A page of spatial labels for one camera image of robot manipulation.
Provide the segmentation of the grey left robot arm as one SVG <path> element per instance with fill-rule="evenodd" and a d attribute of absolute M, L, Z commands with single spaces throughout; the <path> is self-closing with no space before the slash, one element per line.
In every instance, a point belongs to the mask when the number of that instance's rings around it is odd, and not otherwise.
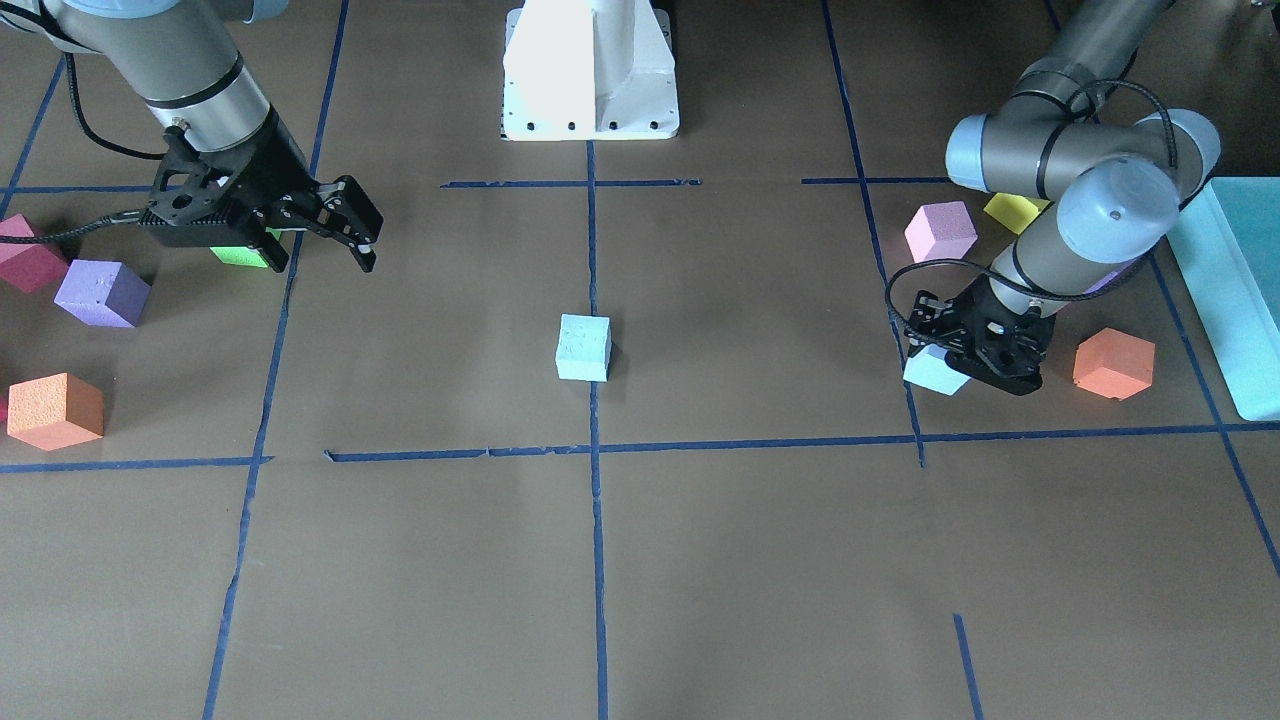
<path fill-rule="evenodd" d="M 952 395 L 980 380 L 1015 396 L 1041 388 L 1059 313 L 1120 286 L 1175 225 L 1213 172 L 1213 123 L 1155 95 L 1155 113 L 1102 126 L 1097 111 L 1126 73 L 1166 1 L 1085 1 L 996 114 L 950 136 L 948 178 L 970 190 L 1047 202 L 959 295 L 918 292 L 900 327 L 908 383 Z"/>

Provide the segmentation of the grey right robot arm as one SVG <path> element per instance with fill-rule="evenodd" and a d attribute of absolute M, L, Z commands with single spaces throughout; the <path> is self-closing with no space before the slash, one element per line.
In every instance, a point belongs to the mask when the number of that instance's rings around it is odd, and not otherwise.
<path fill-rule="evenodd" d="M 243 247 L 283 272 L 275 229 L 316 220 L 320 186 L 227 29 L 282 1 L 5 1 L 3 23 L 63 51 L 106 58 L 164 127 L 147 202 L 73 231 L 64 243 L 137 224 L 166 247 Z"/>

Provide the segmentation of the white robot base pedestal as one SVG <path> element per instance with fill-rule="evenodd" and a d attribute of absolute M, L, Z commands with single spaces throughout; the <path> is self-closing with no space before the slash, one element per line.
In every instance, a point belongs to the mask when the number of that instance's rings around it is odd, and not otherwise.
<path fill-rule="evenodd" d="M 507 13 L 500 136 L 650 141 L 681 126 L 671 1 L 526 1 Z"/>

